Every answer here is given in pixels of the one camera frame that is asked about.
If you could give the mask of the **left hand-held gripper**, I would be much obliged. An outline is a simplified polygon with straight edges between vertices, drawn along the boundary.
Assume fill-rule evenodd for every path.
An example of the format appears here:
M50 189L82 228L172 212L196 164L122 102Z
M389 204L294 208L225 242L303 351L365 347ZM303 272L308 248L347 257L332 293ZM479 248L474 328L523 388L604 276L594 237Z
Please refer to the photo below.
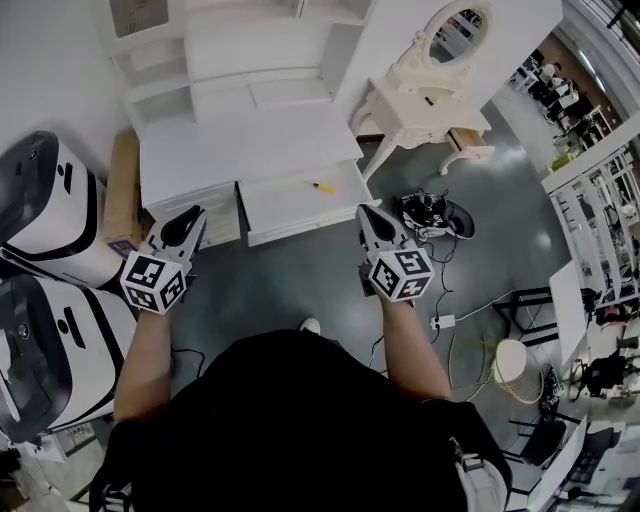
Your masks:
M131 306L165 315L182 300L206 223L205 210L194 205L153 225L148 241L129 254L120 277Z

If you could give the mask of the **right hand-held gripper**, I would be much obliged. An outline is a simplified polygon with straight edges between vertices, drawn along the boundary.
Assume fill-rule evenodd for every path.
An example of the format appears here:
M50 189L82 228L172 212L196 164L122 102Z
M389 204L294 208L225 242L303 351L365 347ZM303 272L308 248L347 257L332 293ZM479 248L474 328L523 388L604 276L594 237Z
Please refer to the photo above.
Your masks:
M365 295L378 295L390 302L422 297L434 278L426 250L407 240L403 225L379 207L358 205L356 221L361 246L392 248L367 256L358 267Z

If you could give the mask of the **white drawer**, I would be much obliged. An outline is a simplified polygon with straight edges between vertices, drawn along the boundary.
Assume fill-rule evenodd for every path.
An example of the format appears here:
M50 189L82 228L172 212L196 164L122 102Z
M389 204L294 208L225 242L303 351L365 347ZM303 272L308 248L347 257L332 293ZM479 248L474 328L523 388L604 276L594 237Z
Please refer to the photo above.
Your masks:
M330 194L313 187L337 189ZM241 181L239 196L254 247L355 218L360 204L378 206L353 160L288 175Z

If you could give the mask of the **person's right forearm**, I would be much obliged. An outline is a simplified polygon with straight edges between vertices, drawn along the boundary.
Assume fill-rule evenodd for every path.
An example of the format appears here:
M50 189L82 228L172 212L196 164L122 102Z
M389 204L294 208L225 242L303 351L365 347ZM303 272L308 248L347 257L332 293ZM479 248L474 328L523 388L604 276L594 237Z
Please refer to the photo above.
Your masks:
M408 302L380 300L389 380L416 399L452 398L447 374Z

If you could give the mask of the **person's left forearm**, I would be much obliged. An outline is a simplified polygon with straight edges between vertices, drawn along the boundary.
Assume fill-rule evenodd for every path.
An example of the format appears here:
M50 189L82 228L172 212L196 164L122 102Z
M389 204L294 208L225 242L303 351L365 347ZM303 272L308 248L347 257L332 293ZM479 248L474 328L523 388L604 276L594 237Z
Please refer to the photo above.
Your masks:
M114 421L146 420L170 399L171 314L143 311L124 360L114 397Z

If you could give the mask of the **brown cardboard box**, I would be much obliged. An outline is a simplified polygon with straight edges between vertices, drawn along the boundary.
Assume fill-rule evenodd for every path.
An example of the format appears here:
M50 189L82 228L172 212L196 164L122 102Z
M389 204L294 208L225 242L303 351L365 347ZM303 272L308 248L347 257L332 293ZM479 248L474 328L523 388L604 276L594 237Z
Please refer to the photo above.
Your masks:
M117 134L114 139L102 236L105 243L123 258L137 250L145 236L140 189L140 142L133 130Z

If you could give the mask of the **white desk with hutch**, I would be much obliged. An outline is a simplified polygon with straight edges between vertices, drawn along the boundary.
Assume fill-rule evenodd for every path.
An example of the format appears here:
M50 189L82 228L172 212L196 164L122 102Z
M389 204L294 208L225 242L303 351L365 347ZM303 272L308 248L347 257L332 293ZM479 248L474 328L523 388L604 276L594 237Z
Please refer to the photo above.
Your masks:
M375 0L95 0L158 220L247 240L238 183L362 153L337 99Z

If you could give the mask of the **cream vanity table with mirror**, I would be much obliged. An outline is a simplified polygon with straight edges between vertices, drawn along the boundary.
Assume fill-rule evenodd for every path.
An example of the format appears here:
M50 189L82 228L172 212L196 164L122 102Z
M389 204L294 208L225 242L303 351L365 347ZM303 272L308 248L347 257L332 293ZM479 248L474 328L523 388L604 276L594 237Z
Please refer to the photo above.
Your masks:
M441 63L431 55L432 43L447 22L465 10L478 14L482 24L464 53ZM481 108L469 99L466 87L471 64L485 51L491 28L492 13L487 0L453 0L415 34L412 45L385 76L370 80L372 91L351 121L355 136L369 119L384 135L363 171L365 181L398 147L409 150L427 143L450 143L447 132L452 128L482 132L482 137L491 129ZM446 175L456 161L452 155L453 148L439 167L440 175Z

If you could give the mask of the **white and black machine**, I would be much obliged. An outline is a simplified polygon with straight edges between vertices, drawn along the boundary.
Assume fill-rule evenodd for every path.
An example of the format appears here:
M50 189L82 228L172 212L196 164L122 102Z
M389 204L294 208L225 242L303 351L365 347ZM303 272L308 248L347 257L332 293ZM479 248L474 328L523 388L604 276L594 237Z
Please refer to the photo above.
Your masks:
M106 187L57 135L0 154L0 258L41 277L115 293L124 259L102 236Z
M31 442L112 414L135 328L115 294L30 274L0 281L0 433Z

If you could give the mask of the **white board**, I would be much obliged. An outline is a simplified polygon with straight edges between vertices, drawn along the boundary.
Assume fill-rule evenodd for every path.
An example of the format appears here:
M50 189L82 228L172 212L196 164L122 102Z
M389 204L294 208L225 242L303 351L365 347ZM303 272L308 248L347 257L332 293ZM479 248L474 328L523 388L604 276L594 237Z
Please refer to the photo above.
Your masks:
M561 364L565 365L587 331L578 272L573 261L550 277L549 287L556 317Z

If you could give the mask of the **person's black shirt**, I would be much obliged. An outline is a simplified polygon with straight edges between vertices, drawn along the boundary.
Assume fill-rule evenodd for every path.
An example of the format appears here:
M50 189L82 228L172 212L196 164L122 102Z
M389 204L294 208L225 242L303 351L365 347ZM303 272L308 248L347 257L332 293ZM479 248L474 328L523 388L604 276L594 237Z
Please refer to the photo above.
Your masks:
M467 512L462 459L512 472L476 407L420 401L309 332L234 342L110 435L91 512Z

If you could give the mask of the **white shelf rack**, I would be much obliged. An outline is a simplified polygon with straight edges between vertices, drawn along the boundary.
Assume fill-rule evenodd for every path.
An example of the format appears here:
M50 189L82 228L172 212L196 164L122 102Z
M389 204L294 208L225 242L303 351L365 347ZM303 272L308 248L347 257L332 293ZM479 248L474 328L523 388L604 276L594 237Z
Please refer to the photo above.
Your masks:
M593 166L542 180L582 287L605 306L640 299L640 184L624 144Z

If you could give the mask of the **black chair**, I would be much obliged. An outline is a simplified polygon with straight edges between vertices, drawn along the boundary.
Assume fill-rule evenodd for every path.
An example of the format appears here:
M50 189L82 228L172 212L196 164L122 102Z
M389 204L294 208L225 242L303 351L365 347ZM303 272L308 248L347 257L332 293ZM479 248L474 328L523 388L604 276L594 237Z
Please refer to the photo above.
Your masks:
M502 454L508 460L534 467L541 467L552 459L567 434L567 425L563 420L542 419L537 423L510 420L509 423L517 427L528 427L531 431L518 432L520 437L527 439L519 453L502 450Z

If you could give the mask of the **black metal stool frame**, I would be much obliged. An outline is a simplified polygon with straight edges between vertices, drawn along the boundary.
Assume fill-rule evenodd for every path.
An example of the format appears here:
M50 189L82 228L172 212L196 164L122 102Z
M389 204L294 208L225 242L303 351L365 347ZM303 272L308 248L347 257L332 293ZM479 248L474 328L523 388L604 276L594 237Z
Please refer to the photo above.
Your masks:
M531 326L525 328L522 327L516 319L516 315L519 309L525 309L529 306L544 306L547 304L551 304L552 295L551 288L549 286L515 290L513 292L510 292L510 295L511 297L508 300L498 301L491 306L491 308L502 318L505 323L505 339L510 337L513 327L515 327L516 330L524 336L554 330L553 333L547 334L535 340L525 341L524 345L526 347L541 345L550 341L555 341L559 338L558 326L556 322L544 324L538 327Z

